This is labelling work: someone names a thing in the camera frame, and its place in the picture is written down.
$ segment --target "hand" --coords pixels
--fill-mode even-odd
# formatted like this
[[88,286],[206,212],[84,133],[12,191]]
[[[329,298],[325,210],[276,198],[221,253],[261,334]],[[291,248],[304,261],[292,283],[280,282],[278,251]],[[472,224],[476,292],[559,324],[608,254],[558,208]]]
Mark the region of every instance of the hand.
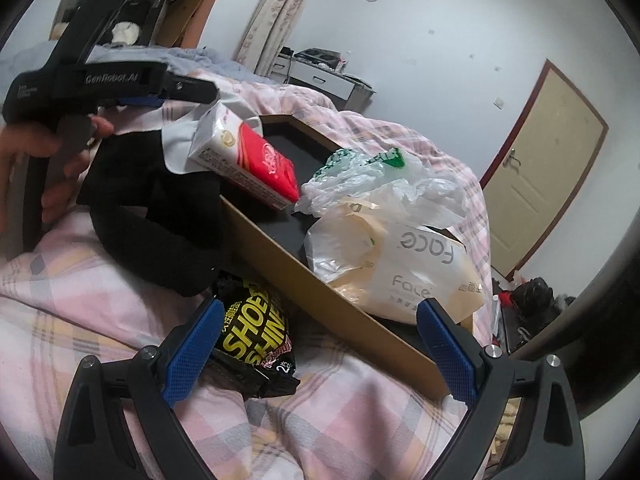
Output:
[[[92,116],[96,137],[113,133],[113,125],[102,117]],[[62,145],[62,139],[39,123],[8,124],[0,130],[0,234],[6,229],[6,192],[11,168],[19,153],[48,157]],[[63,171],[66,180],[55,184],[42,194],[42,222],[59,219],[66,211],[69,200],[76,191],[78,177],[89,167],[89,151],[78,153],[69,160]]]

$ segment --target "plastic bag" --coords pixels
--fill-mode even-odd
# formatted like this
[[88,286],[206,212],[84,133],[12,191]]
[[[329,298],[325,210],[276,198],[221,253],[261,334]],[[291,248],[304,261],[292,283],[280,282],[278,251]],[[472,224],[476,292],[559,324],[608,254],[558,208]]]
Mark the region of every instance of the plastic bag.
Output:
[[383,206],[378,215],[444,229],[468,213],[465,191],[452,172],[436,172],[399,148],[373,158],[354,150],[336,151],[302,185],[295,211],[324,216],[344,199]]
[[436,298],[456,323],[484,304],[462,243],[386,213],[363,200],[331,208],[305,237],[314,274],[365,312],[414,325],[425,298]]

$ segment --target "floral curtain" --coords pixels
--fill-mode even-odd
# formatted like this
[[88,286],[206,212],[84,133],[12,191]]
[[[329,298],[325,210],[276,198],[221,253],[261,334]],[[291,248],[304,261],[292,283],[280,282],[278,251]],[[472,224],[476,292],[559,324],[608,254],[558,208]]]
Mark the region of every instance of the floral curtain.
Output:
[[302,10],[303,0],[260,0],[236,61],[257,75],[267,75]]

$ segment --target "finger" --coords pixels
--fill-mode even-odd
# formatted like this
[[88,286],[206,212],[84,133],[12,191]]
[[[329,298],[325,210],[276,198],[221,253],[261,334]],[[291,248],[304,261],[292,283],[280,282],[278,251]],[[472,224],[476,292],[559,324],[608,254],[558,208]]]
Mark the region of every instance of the finger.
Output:
[[40,123],[8,124],[0,133],[0,156],[6,158],[15,153],[46,157],[59,150],[62,139]]
[[42,223],[50,224],[58,220],[66,212],[66,203],[58,204],[42,210]]
[[49,189],[46,189],[42,194],[42,208],[48,209],[51,207],[59,206],[61,204],[66,206],[75,190],[75,179],[65,180],[63,182],[60,182],[59,184],[56,184],[55,186],[49,187]]
[[74,155],[71,160],[64,165],[63,171],[69,179],[77,180],[81,173],[89,167],[89,150],[84,150]]
[[95,125],[96,137],[108,137],[113,133],[113,124],[104,117],[92,115],[91,122]]

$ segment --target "white wall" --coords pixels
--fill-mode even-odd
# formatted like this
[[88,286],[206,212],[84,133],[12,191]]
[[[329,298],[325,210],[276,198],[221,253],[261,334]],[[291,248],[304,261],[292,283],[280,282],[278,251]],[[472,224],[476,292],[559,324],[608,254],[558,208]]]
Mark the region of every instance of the white wall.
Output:
[[260,0],[216,0],[198,47],[208,46],[233,59]]
[[365,115],[414,128],[479,177],[545,59],[558,65],[610,127],[580,194],[523,269],[558,292],[584,289],[638,209],[640,57],[603,0],[306,0],[287,46],[351,50],[347,72],[377,92]]
[[0,59],[47,41],[59,3],[60,0],[34,0],[2,48]]

